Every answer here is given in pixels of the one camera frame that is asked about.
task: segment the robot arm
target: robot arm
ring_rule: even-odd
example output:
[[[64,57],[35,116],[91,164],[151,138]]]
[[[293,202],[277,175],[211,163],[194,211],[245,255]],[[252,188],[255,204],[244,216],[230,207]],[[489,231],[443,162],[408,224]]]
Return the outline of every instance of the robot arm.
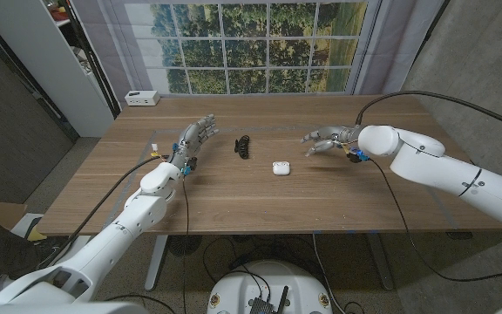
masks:
[[[392,126],[328,126],[306,135],[307,155],[357,141],[369,156],[394,156],[390,169],[406,180],[457,195],[502,222],[502,176],[444,154],[438,140]]]
[[[166,214],[174,184],[188,174],[200,145],[218,133],[214,116],[190,125],[169,157],[140,182],[123,212],[72,258],[22,276],[0,292],[0,304],[72,304],[90,301],[131,243]]]

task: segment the shelf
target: shelf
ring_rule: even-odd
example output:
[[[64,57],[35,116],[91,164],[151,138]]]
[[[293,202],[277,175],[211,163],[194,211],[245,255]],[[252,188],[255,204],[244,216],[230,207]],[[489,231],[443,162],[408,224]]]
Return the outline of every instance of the shelf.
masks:
[[[71,20],[69,20],[69,18],[67,18],[66,20],[63,20],[63,21],[54,21],[54,22],[56,23],[56,25],[57,25],[58,27],[60,27],[60,26],[63,26],[63,25],[65,25],[65,24],[68,24],[70,21],[71,21]]]

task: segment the white device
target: white device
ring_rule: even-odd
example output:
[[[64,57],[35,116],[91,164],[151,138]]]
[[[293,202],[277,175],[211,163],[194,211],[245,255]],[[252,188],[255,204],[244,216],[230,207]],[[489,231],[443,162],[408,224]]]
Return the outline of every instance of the white device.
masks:
[[[275,161],[272,163],[272,172],[276,175],[288,175],[289,174],[289,162],[287,161]]]
[[[125,96],[129,106],[155,106],[160,100],[156,91],[130,91]]]
[[[189,126],[180,136],[179,148],[167,162],[160,163],[142,179],[140,188],[127,199],[124,211],[111,225],[70,259],[22,276],[3,289],[0,312],[10,311],[10,305],[15,305],[11,311],[42,313],[47,312],[47,304],[51,304],[56,313],[73,312],[80,309],[80,304],[90,301],[134,239],[164,217],[167,203],[175,196],[173,184],[188,173],[187,163],[199,152],[200,144],[218,133],[214,128],[213,115]],[[457,195],[502,221],[502,176],[445,155],[443,144],[431,137],[392,126],[326,126],[306,135],[302,142],[307,140],[316,141],[308,155],[357,141],[366,154],[394,157],[390,169],[406,180]],[[289,163],[277,161],[273,163],[273,171],[289,174]],[[326,290],[311,275],[302,274],[295,266],[285,263],[250,263],[249,266],[259,276],[272,280],[278,289],[273,289],[273,296],[282,296],[279,290],[282,285],[291,287],[287,299],[290,307],[295,306],[288,313],[330,312],[330,305],[325,306],[324,302],[328,301]],[[214,286],[210,300],[218,303],[214,307],[209,304],[208,311],[224,311],[219,305],[227,300],[223,305],[229,313],[249,313],[250,305],[245,304],[250,304],[253,281],[247,273],[225,276]],[[125,303],[106,306],[94,303],[86,304],[81,312],[137,310],[143,309],[128,311]]]

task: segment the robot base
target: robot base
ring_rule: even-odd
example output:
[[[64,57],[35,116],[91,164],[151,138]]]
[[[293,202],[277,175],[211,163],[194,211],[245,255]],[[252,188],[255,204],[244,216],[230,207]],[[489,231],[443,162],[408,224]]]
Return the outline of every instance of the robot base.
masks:
[[[282,261],[266,260],[246,264],[248,270],[264,278],[270,286],[270,309],[262,307],[256,313],[276,313],[281,303],[284,287],[288,294],[284,300],[283,314],[329,314],[329,294],[324,286],[307,271]],[[246,271],[243,267],[236,270]],[[268,297],[267,285],[245,273],[228,273],[213,288],[208,299],[207,314],[248,314],[255,313],[255,299],[262,293],[262,300]]]

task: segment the black cable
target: black cable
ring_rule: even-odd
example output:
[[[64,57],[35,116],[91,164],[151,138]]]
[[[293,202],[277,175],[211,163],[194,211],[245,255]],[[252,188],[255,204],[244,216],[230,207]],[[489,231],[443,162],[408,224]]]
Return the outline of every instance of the black cable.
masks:
[[[116,297],[110,297],[110,298],[107,298],[106,301],[112,301],[112,300],[116,300],[116,299],[119,299],[119,298],[126,298],[126,297],[140,297],[142,299],[154,301],[157,304],[160,304],[160,305],[164,306],[165,308],[167,308],[168,310],[170,310],[173,314],[175,314],[175,312],[172,310],[172,308],[170,307],[170,305],[165,304],[164,302],[160,301],[157,298],[148,297],[148,296],[144,296],[144,295],[137,294],[137,293],[132,293],[132,294],[128,294],[128,295],[121,295],[121,296],[116,296]]]
[[[270,286],[268,285],[267,281],[266,281],[263,277],[261,277],[261,276],[259,276],[259,275],[255,274],[255,273],[252,273],[252,272],[250,272],[250,271],[247,271],[247,270],[232,270],[232,271],[228,272],[226,275],[233,274],[233,273],[243,273],[243,274],[248,274],[248,275],[250,275],[250,276],[257,276],[259,279],[261,279],[261,280],[262,280],[262,281],[263,281],[263,282],[267,285],[267,289],[268,289],[267,303],[270,301]]]
[[[402,91],[402,92],[392,92],[390,94],[386,94],[384,96],[381,96],[378,99],[371,100],[367,105],[365,105],[362,108],[362,110],[357,115],[356,125],[359,126],[359,125],[362,124],[363,113],[371,105],[373,105],[373,104],[375,104],[375,103],[377,103],[377,102],[379,102],[379,101],[381,101],[383,99],[387,99],[387,98],[394,97],[394,96],[400,96],[400,95],[424,95],[424,96],[434,97],[434,98],[438,98],[438,99],[449,100],[449,101],[455,102],[457,104],[460,104],[462,106],[470,107],[471,109],[477,110],[477,111],[479,111],[479,112],[481,112],[483,114],[487,114],[490,117],[493,117],[493,118],[495,118],[495,119],[497,119],[499,121],[502,121],[502,115],[494,113],[493,111],[487,110],[487,109],[482,108],[480,106],[474,105],[474,104],[472,104],[470,102],[467,102],[465,100],[462,100],[462,99],[456,99],[456,98],[451,97],[451,96],[445,96],[445,95],[441,95],[441,94],[434,93],[434,92]]]
[[[245,269],[245,271],[251,275],[251,277],[253,278],[254,282],[257,283],[257,287],[259,287],[259,298],[262,300],[262,289],[261,289],[261,285],[259,284],[259,282],[257,281],[257,278],[254,277],[254,275],[248,270],[247,266],[245,266],[245,264],[242,264],[241,266],[243,266],[243,268]]]
[[[387,187],[389,187],[389,191],[392,194],[392,198],[394,199],[394,202],[397,205],[398,212],[400,212],[400,216],[402,217],[402,222],[404,223],[404,227],[406,228],[406,235],[410,238],[411,246],[412,246],[412,248],[414,248],[414,250],[416,251],[417,256],[422,260],[422,262],[424,262],[424,264],[425,264],[425,266],[427,266],[427,268],[429,268],[437,276],[440,276],[443,279],[450,280],[450,281],[453,281],[453,282],[458,282],[458,283],[469,283],[469,282],[475,282],[475,281],[480,281],[480,280],[492,279],[492,278],[497,278],[497,277],[501,277],[502,276],[502,272],[501,272],[501,273],[497,273],[497,274],[492,274],[492,275],[488,275],[488,276],[474,277],[474,278],[452,278],[452,277],[448,277],[448,276],[445,276],[445,275],[439,273],[431,265],[429,265],[429,263],[427,263],[427,261],[425,261],[424,257],[419,252],[419,250],[417,250],[416,244],[414,243],[414,240],[411,237],[411,233],[410,233],[410,229],[408,228],[408,224],[406,223],[406,219],[404,218],[404,214],[402,213],[402,209],[400,208],[400,205],[398,204],[397,197],[394,195],[394,191],[392,191],[392,188],[390,187],[389,180],[387,180],[387,176],[384,174],[384,171],[381,169],[381,167],[377,164],[376,161],[372,160],[371,158],[370,158],[370,160],[373,161],[373,163],[375,164],[375,166],[379,168],[379,171],[381,171],[381,174],[383,175],[384,181],[387,183]]]
[[[212,280],[214,284],[218,283],[218,281],[216,279],[214,279],[213,275],[210,273],[210,270],[208,270],[207,262],[206,262],[206,257],[207,257],[208,248],[210,248],[213,244],[215,244],[216,242],[218,242],[220,240],[226,240],[226,241],[228,241],[230,243],[230,245],[232,246],[232,251],[234,252],[234,258],[237,258],[237,254],[235,253],[235,246],[234,246],[234,244],[229,239],[227,239],[225,237],[219,237],[218,239],[215,239],[214,241],[210,242],[205,247],[205,251],[202,253],[202,264],[205,267],[205,271],[207,272],[208,277],[210,277],[210,280]]]
[[[187,191],[185,190],[185,175],[183,176],[183,195],[185,196],[185,204],[187,205],[187,229],[185,233],[185,241],[183,243],[183,312],[187,314],[187,305],[185,302],[185,254],[187,251],[187,238],[189,237],[189,200],[187,199]]]
[[[100,200],[98,202],[98,204],[94,207],[94,209],[88,214],[88,216],[83,220],[83,222],[80,223],[80,225],[78,225],[77,229],[69,236],[69,238],[67,239],[67,241],[65,241],[63,244],[61,244],[61,246],[59,247],[59,249],[55,250],[52,254],[51,254],[51,258],[48,258],[46,260],[46,262],[44,263],[41,263],[39,268],[40,269],[43,269],[45,267],[48,266],[48,264],[51,263],[51,261],[53,261],[53,259],[55,258],[55,256],[58,256],[59,253],[61,253],[61,251],[63,251],[63,249],[65,247],[67,247],[67,245],[69,245],[71,242],[77,240],[78,238],[78,233],[80,232],[80,230],[82,230],[86,223],[88,223],[88,221],[91,220],[91,218],[94,216],[94,214],[96,214],[96,212],[98,211],[98,209],[100,208],[100,206],[102,206],[102,204],[104,204],[105,200],[107,200],[107,198],[113,193],[113,191],[119,186],[119,184],[121,184],[121,182],[129,175],[131,174],[133,171],[139,169],[140,167],[142,167],[143,165],[149,163],[150,161],[153,161],[153,160],[157,160],[159,159],[160,157],[159,156],[155,156],[155,157],[151,157],[141,163],[139,163],[137,166],[131,168],[129,171],[127,171],[125,174],[123,174],[121,176],[121,178],[119,178],[119,180],[113,185],[112,188],[110,188],[110,190],[108,191],[108,193],[106,193],[104,195],[104,197],[102,198],[102,200]]]
[[[365,310],[363,309],[363,307],[358,303],[358,302],[354,302],[354,301],[349,301],[348,303],[346,303],[346,305],[344,305],[344,312],[347,313],[347,314],[353,314],[354,312],[347,312],[346,309],[348,308],[348,306],[352,305],[352,304],[355,304],[357,305],[360,310],[362,310],[362,314],[365,314]]]

